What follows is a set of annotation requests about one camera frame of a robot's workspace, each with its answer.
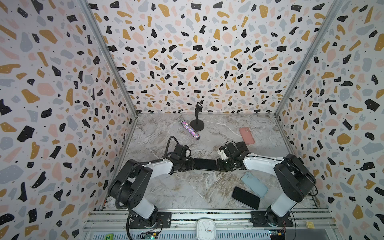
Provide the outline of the black phone case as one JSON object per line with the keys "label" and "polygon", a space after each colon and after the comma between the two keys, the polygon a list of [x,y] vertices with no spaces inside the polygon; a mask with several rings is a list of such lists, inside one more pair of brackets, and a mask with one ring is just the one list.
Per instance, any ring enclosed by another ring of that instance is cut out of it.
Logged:
{"label": "black phone case", "polygon": [[202,171],[213,171],[217,170],[217,161],[209,159],[194,159],[194,169]]}

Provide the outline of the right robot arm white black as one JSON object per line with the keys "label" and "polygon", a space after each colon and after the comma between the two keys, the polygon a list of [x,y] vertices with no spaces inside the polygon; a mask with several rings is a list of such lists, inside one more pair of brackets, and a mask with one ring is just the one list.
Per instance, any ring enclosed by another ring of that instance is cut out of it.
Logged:
{"label": "right robot arm white black", "polygon": [[241,147],[243,144],[230,141],[218,149],[221,157],[218,170],[256,170],[276,176],[283,192],[268,207],[269,215],[282,218],[316,186],[315,177],[296,156],[261,156],[251,153],[246,146]]}

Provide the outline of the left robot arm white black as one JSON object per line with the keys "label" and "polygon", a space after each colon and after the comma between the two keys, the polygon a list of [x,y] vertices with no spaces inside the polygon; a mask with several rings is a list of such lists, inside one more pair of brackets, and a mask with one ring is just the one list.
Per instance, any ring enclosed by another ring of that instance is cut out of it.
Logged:
{"label": "left robot arm white black", "polygon": [[115,199],[118,210],[127,210],[135,217],[150,220],[156,217],[157,208],[144,195],[151,179],[187,170],[191,150],[177,144],[174,151],[160,159],[138,162],[129,160],[109,186],[108,194]]}

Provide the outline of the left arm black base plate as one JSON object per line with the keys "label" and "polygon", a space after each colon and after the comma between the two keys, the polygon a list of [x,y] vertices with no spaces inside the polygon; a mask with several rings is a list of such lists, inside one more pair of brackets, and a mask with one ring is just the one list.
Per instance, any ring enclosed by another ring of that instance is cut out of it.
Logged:
{"label": "left arm black base plate", "polygon": [[154,212],[148,219],[140,215],[131,216],[130,229],[169,229],[171,227],[171,212]]}

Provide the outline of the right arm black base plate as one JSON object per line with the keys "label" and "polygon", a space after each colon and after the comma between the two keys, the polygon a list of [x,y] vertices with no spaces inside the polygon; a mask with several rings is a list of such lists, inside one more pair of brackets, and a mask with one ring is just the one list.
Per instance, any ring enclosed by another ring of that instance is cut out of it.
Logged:
{"label": "right arm black base plate", "polygon": [[278,217],[272,211],[252,211],[250,222],[254,228],[282,228],[293,227],[293,217],[286,213],[283,217]]}

